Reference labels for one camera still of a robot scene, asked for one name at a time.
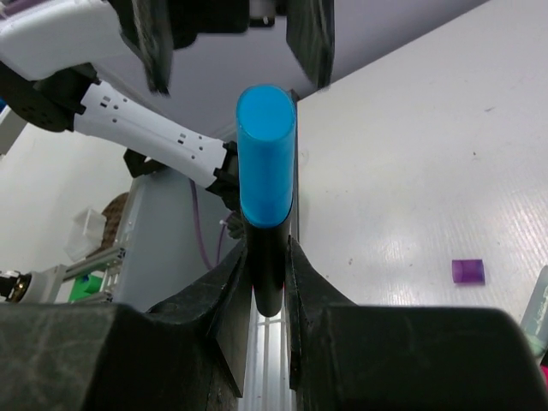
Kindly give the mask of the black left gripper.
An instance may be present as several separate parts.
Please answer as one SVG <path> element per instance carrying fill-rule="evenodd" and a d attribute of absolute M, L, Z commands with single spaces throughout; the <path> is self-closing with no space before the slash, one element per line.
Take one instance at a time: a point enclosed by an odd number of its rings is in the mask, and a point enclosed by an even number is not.
<path fill-rule="evenodd" d="M 333 0 L 109 1 L 122 40 L 141 60 L 150 92 L 169 95 L 172 57 L 201 34 L 243 34 L 287 17 L 286 42 L 309 81 L 330 85 L 335 58 Z"/>

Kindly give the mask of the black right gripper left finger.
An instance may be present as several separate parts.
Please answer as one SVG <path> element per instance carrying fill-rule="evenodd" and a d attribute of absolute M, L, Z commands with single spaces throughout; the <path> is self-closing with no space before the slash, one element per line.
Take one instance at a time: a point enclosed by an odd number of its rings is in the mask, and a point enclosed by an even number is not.
<path fill-rule="evenodd" d="M 246 257 L 237 244 L 145 313 L 115 303 L 2 305 L 2 409 L 236 409 L 251 305 Z"/>

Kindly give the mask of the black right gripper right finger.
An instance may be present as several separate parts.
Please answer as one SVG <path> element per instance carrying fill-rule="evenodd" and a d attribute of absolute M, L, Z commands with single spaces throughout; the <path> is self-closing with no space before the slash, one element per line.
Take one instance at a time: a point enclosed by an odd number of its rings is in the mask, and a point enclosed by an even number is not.
<path fill-rule="evenodd" d="M 299 410 L 544 410 L 518 324 L 488 307 L 361 306 L 289 240 L 284 302 Z"/>

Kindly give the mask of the blue pen cap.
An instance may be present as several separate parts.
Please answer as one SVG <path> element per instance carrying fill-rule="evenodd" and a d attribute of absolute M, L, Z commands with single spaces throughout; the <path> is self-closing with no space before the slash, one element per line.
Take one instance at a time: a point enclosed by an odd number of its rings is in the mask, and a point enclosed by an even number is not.
<path fill-rule="evenodd" d="M 293 201 L 295 103 L 278 86 L 252 86 L 239 97 L 235 119 L 241 210 L 255 227 L 276 227 Z"/>

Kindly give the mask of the black blue tip highlighter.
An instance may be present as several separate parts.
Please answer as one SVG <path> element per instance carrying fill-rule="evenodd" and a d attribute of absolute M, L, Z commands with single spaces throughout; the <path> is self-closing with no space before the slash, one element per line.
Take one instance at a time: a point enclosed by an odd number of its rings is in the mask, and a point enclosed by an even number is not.
<path fill-rule="evenodd" d="M 291 213 L 274 227 L 261 228 L 243 220 L 245 268 L 252 280 L 256 307 L 267 318 L 276 316 L 282 308 Z"/>

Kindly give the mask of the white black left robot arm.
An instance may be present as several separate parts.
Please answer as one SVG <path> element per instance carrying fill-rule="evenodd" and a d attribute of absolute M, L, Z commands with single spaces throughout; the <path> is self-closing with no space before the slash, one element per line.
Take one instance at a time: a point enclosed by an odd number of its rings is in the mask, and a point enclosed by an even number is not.
<path fill-rule="evenodd" d="M 78 132 L 126 148 L 132 176 L 167 166 L 240 206 L 236 146 L 185 128 L 99 78 L 94 63 L 131 53 L 151 92 L 167 94 L 176 50 L 201 34 L 242 34 L 286 20 L 286 41 L 318 88 L 331 82 L 331 1 L 4 1 L 1 96 L 44 130 Z"/>

